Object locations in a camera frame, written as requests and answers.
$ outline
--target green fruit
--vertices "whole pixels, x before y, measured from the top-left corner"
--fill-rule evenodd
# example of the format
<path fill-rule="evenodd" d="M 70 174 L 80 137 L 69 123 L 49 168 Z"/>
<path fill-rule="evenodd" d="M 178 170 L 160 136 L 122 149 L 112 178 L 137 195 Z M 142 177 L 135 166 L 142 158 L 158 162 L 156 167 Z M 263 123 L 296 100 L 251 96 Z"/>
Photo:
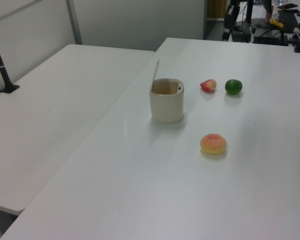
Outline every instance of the green fruit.
<path fill-rule="evenodd" d="M 225 83 L 225 90 L 230 95 L 236 95 L 242 90 L 242 83 L 239 80 L 230 79 Z"/>

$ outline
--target ceramic cup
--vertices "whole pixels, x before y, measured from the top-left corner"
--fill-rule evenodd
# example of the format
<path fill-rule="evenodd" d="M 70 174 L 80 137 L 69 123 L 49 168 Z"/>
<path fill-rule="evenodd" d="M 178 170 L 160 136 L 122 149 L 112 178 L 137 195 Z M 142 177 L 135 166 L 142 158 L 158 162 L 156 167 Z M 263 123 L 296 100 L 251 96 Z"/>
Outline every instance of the ceramic cup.
<path fill-rule="evenodd" d="M 173 78 L 153 81 L 149 95 L 152 118 L 165 124 L 181 120 L 184 109 L 184 84 Z"/>

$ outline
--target toy peach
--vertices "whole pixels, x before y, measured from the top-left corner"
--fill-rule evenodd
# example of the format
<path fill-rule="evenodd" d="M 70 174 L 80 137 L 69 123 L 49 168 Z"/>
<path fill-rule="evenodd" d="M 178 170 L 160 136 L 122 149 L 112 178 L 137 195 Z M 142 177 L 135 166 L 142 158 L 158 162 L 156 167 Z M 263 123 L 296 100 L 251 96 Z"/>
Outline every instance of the toy peach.
<path fill-rule="evenodd" d="M 221 154 L 226 150 L 227 142 L 221 135 L 211 133 L 201 139 L 200 147 L 208 154 Z"/>

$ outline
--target strawberry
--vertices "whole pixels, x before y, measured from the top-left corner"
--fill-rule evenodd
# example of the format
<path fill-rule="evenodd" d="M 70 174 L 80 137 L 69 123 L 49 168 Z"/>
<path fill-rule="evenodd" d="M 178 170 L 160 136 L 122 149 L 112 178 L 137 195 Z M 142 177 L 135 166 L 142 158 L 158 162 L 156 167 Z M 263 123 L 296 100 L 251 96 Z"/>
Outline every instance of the strawberry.
<path fill-rule="evenodd" d="M 206 92 L 212 92 L 216 89 L 217 82 L 214 79 L 209 79 L 207 81 L 204 81 L 200 84 L 202 90 Z"/>

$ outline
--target wall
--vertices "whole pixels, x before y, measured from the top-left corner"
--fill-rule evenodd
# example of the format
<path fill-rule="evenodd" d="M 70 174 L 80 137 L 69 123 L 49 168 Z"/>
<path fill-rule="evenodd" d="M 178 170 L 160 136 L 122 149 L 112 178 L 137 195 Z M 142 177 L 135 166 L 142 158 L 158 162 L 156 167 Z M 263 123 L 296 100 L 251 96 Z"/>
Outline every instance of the wall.
<path fill-rule="evenodd" d="M 0 54 L 13 83 L 74 43 L 65 0 L 39 1 L 0 20 Z"/>
<path fill-rule="evenodd" d="M 167 37 L 203 39 L 205 0 L 71 0 L 84 45 L 156 51 Z"/>

